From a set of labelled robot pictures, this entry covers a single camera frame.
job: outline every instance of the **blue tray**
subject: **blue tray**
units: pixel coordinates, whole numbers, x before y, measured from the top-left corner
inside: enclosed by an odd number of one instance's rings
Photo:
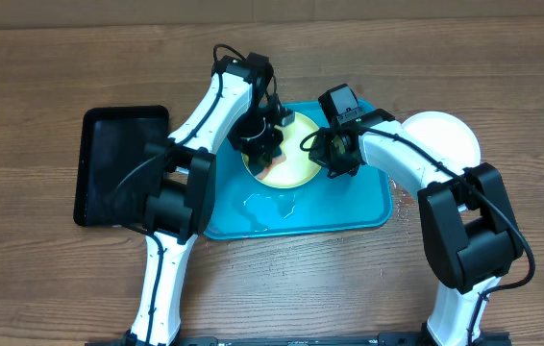
[[[366,111],[374,108],[359,100]],[[319,126],[328,120],[316,101],[284,104]],[[277,189],[258,182],[226,139],[216,154],[216,200],[204,234],[225,240],[344,231],[382,225],[392,213],[387,175],[362,166],[355,177],[326,177],[321,168],[308,183]]]

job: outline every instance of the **cable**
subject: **cable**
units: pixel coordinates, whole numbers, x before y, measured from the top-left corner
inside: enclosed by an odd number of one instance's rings
[[[216,44],[214,46],[214,48],[212,49],[212,57],[214,58],[214,67],[215,68],[217,67],[217,65],[219,63],[218,58],[216,56],[216,51],[218,50],[218,48],[225,48],[225,49],[233,52],[234,54],[236,54],[242,60],[245,60],[243,55],[241,55],[238,51],[236,51],[234,48],[230,47],[229,45],[222,44],[222,43],[221,44]],[[276,79],[274,80],[274,90],[275,90],[275,93],[276,93]],[[183,140],[179,141],[176,144],[176,146],[182,146],[182,145],[184,145],[185,143],[189,142],[190,140],[192,140],[194,137],[197,136],[197,133],[202,128],[202,126],[204,126],[204,124],[206,123],[206,121],[208,120],[208,118],[210,117],[210,115],[212,114],[214,109],[216,108],[216,105],[218,104],[221,97],[223,97],[223,78],[219,74],[218,75],[218,91],[216,92],[216,96],[214,97],[214,101],[212,102],[212,104],[208,108],[208,111],[206,111],[206,114],[204,114],[202,119],[193,128],[193,130],[191,130]],[[114,220],[118,221],[118,217],[116,215],[116,211],[115,211],[115,207],[114,207],[115,206],[115,201],[116,201],[116,193],[118,192],[118,190],[120,190],[120,188],[122,188],[122,186],[125,184],[125,182],[127,182],[129,179],[131,179],[131,177],[133,177],[133,175],[138,170],[142,169],[147,164],[150,164],[150,162],[156,160],[160,156],[163,156],[163,155],[166,155],[166,154],[169,154],[169,153],[158,154],[158,155],[154,156],[153,158],[148,159],[147,161],[141,163],[138,167],[134,168],[134,170],[129,172],[129,174],[127,174],[127,176],[125,176],[125,178],[123,178],[123,180],[116,186],[116,188],[114,189],[114,191],[112,193],[112,196],[111,196],[111,214],[112,214],[112,217],[113,217]],[[167,161],[163,164],[163,167],[165,167],[165,166],[167,166],[169,164],[169,160],[171,160],[171,155],[167,156]],[[152,291],[151,297],[150,297],[150,309],[148,310],[148,315],[149,315],[149,317],[148,317],[148,331],[146,331],[146,341],[144,342],[144,346],[150,346],[150,337],[152,335],[154,315],[155,315],[155,309],[156,309],[155,308],[155,302],[157,300],[157,290],[159,288],[159,282],[161,280],[161,269],[162,269],[162,266],[163,266],[163,254],[164,254],[165,250],[163,249],[161,241],[155,235],[154,232],[148,232],[148,231],[146,231],[146,230],[144,230],[144,229],[142,229],[140,227],[136,227],[136,226],[128,225],[128,224],[127,225],[121,225],[121,226],[128,229],[128,230],[137,232],[139,234],[149,236],[150,238],[152,238],[155,241],[155,243],[157,244],[157,247],[158,247],[159,265],[157,266],[157,275],[155,277],[155,283],[153,284],[153,291]]]
[[[312,137],[314,137],[314,136],[324,135],[324,134],[325,135],[334,135],[335,136],[335,135],[337,135],[338,133],[341,133],[341,132],[351,132],[351,131],[357,131],[357,135],[359,135],[359,136],[361,136],[363,134],[366,134],[366,133],[370,133],[370,134],[384,136],[384,137],[388,137],[388,138],[397,140],[397,141],[405,144],[406,146],[408,146],[412,150],[414,150],[416,153],[418,153],[420,156],[422,156],[424,159],[426,159],[426,161],[428,161],[432,165],[434,165],[438,170],[440,170],[443,173],[447,174],[448,176],[452,177],[454,180],[460,182],[464,187],[466,187],[470,191],[470,193],[472,193],[477,198],[478,201],[480,201],[481,203],[486,205],[488,208],[490,208],[490,210],[492,210],[501,219],[503,219],[503,221],[509,226],[511,231],[520,239],[520,242],[522,243],[522,246],[524,246],[524,249],[526,251],[526,256],[527,256],[527,259],[529,261],[529,272],[527,273],[526,277],[524,277],[524,279],[522,279],[522,280],[520,280],[518,282],[511,283],[511,284],[502,284],[502,285],[490,287],[488,289],[485,289],[482,293],[480,293],[479,298],[477,300],[477,303],[475,304],[475,308],[473,309],[473,314],[471,316],[471,321],[469,323],[469,327],[468,327],[468,330],[467,330],[467,332],[468,332],[467,346],[473,346],[473,329],[475,328],[475,324],[477,323],[477,317],[479,316],[479,312],[482,309],[482,303],[483,303],[484,300],[488,299],[487,296],[489,294],[497,292],[497,291],[502,291],[502,290],[508,290],[508,289],[521,287],[521,286],[523,286],[525,284],[528,284],[532,280],[532,277],[534,276],[534,272],[535,272],[535,269],[536,269],[536,265],[535,265],[535,262],[534,262],[534,255],[532,253],[532,249],[531,249],[531,246],[529,245],[528,241],[520,233],[520,231],[517,229],[517,227],[515,227],[515,225],[503,214],[503,212],[501,210],[499,210],[492,202],[490,202],[490,200],[488,200],[485,196],[483,196],[483,194],[479,190],[477,190],[476,187],[474,187],[473,185],[468,184],[468,182],[466,182],[466,180],[463,177],[459,176],[458,174],[453,172],[451,169],[447,168],[443,164],[443,162],[437,161],[435,158],[433,158],[430,154],[428,154],[426,151],[424,151],[424,149],[419,147],[417,144],[411,142],[410,140],[408,140],[408,139],[406,139],[404,137],[399,136],[398,134],[391,134],[391,133],[387,133],[385,131],[376,130],[376,129],[372,129],[372,128],[366,128],[366,127],[360,127],[360,128],[357,128],[357,129],[342,129],[341,128],[340,130],[341,131],[331,130],[331,129],[328,129],[328,128],[320,128],[319,130],[317,130],[317,131],[313,132],[312,134],[306,136],[302,140],[302,142],[300,142],[300,149],[303,150],[303,151],[306,151],[306,152],[310,152],[310,151],[319,149],[322,145],[319,145],[318,147],[314,147],[314,148],[313,147],[310,147],[310,148],[305,148],[304,147],[306,142],[309,139],[311,139]]]

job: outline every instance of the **table surface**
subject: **table surface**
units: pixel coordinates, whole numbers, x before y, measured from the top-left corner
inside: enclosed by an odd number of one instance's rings
[[[0,31],[0,345],[81,345],[131,326],[143,237],[72,220],[82,118],[162,104],[181,125],[208,88],[217,42],[271,57],[286,102],[348,83],[401,120],[439,110],[465,121],[502,172],[537,260],[533,282],[496,294],[482,326],[544,344],[544,17],[524,17]],[[183,334],[417,331],[437,280],[416,203],[392,190],[379,229],[200,238]],[[527,267],[516,261],[504,282]]]

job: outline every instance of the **blue mat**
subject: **blue mat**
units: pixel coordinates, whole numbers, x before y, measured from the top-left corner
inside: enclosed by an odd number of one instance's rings
[[[374,108],[359,100],[366,111]],[[284,104],[314,120],[328,121],[318,102]],[[355,177],[326,177],[321,168],[308,183],[277,189],[258,182],[226,139],[216,156],[216,200],[205,235],[218,240],[345,231],[382,225],[392,213],[387,175],[362,166]]]

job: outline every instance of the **yellow plate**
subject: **yellow plate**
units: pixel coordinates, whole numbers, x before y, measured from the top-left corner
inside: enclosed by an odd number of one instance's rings
[[[286,156],[286,161],[272,167],[270,173],[262,180],[253,178],[276,188],[292,188],[303,185],[317,175],[321,166],[309,160],[309,153],[300,150],[300,142],[306,136],[317,131],[319,127],[309,117],[296,112],[293,123],[279,129],[283,132],[281,150]],[[309,139],[304,145],[305,148],[310,148],[313,141],[314,137]],[[248,157],[242,154],[242,161],[244,161],[247,170],[249,169],[248,160]]]

